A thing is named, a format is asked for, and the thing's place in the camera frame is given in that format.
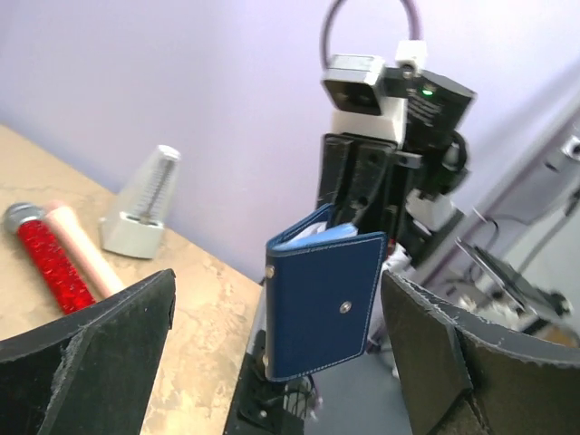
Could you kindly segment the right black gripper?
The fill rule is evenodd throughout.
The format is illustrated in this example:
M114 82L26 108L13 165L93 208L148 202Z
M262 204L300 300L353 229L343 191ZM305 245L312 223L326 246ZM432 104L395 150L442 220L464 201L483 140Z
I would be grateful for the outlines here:
M335 109L322 138L317 206L332 225L381 231L419 266L461 221L450 194L469 174L457 132L476 93L434 72L382 67L328 70Z

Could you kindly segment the blue leather card holder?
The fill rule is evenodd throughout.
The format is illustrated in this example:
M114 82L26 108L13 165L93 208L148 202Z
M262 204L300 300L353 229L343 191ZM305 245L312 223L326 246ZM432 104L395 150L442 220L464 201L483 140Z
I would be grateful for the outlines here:
M266 243L266 378L285 382L365 352L388 238L360 234L290 249L313 224L331 223L326 204Z

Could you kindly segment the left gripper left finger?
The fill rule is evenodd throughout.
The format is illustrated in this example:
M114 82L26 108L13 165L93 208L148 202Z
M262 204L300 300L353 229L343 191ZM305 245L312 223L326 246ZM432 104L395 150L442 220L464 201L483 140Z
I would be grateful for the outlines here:
M175 304L165 269L3 340L2 433L140 433Z

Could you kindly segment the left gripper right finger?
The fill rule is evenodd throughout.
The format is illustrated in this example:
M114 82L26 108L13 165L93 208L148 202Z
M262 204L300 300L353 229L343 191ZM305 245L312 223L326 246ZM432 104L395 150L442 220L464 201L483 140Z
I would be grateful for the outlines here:
M382 276L382 311L414 434L576 434L579 351Z

